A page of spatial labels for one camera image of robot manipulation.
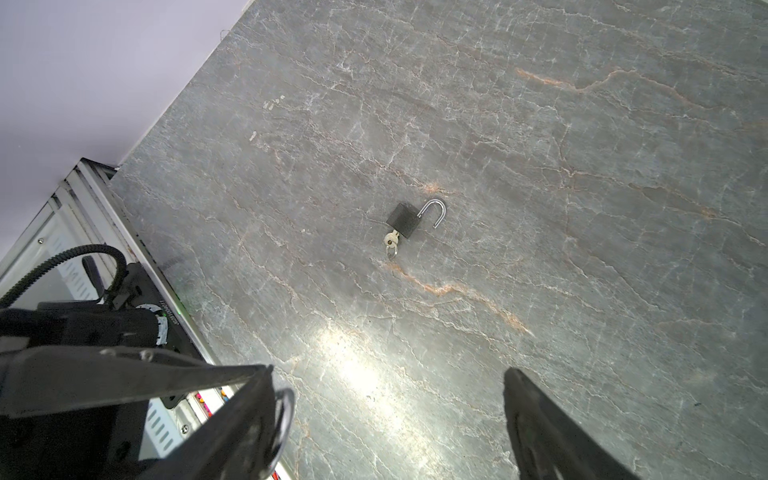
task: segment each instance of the black padlock body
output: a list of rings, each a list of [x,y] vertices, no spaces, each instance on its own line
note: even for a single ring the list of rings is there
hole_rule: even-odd
[[[411,236],[419,226],[419,211],[411,204],[398,204],[397,208],[389,215],[386,223],[397,230],[405,238]]]

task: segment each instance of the white wall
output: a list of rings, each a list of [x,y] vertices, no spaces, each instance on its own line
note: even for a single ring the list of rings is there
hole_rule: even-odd
[[[0,258],[81,157],[130,153],[247,4],[0,0]]]

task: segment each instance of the padlock shackle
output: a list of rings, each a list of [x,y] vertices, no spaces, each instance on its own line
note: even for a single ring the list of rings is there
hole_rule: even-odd
[[[440,206],[440,208],[442,209],[442,212],[440,213],[440,218],[437,219],[437,221],[435,222],[435,226],[433,227],[433,228],[437,228],[437,226],[440,224],[440,222],[442,222],[442,219],[445,218],[445,204],[442,202],[442,200],[440,200],[438,198],[433,198],[431,200],[427,200],[427,203],[424,204],[424,207],[422,207],[422,210],[419,212],[419,218],[422,217],[424,212],[427,211],[427,208],[429,208],[429,206],[432,205],[432,204],[438,204]]]

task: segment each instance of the black cable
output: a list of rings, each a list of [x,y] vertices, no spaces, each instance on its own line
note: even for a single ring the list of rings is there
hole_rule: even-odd
[[[114,247],[95,243],[65,250],[60,254],[47,259],[40,265],[37,265],[36,268],[24,275],[24,278],[16,282],[16,284],[3,295],[2,298],[0,298],[0,308],[9,308],[30,286],[40,280],[40,278],[48,271],[53,270],[67,260],[71,260],[87,253],[106,253],[118,262],[118,270],[114,274],[114,280],[112,280],[112,284],[104,292],[104,305],[111,306],[112,300],[114,300],[114,296],[117,293],[117,289],[120,287],[120,284],[123,283],[123,278],[125,277],[125,255]]]

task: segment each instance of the marble tabletop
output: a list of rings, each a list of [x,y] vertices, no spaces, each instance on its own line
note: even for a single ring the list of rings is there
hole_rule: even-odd
[[[515,476],[509,366],[641,478],[765,478],[766,20],[259,0],[111,188],[299,479]]]

